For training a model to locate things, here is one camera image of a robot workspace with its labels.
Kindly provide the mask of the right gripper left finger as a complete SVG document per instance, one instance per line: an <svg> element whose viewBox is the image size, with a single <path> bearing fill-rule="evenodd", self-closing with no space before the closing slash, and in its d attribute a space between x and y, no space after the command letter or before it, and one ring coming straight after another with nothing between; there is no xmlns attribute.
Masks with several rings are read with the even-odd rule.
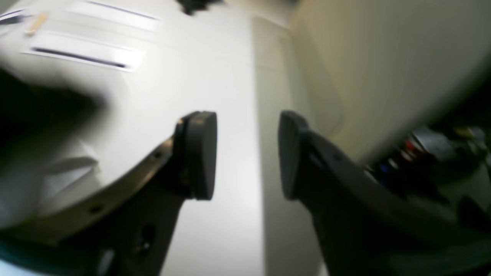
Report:
<svg viewBox="0 0 491 276"><path fill-rule="evenodd" d="M216 113L182 117L173 136L113 184L47 202L2 230L2 261L58 276L160 275L184 201L213 197L216 141Z"/></svg>

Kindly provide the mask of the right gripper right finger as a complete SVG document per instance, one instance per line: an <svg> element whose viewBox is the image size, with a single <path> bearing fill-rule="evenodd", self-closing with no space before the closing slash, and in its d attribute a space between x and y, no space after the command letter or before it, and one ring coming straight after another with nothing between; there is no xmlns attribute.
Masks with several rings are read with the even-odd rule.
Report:
<svg viewBox="0 0 491 276"><path fill-rule="evenodd" d="M311 214L331 276L490 275L490 234L391 193L296 112L281 112L278 151L284 196Z"/></svg>

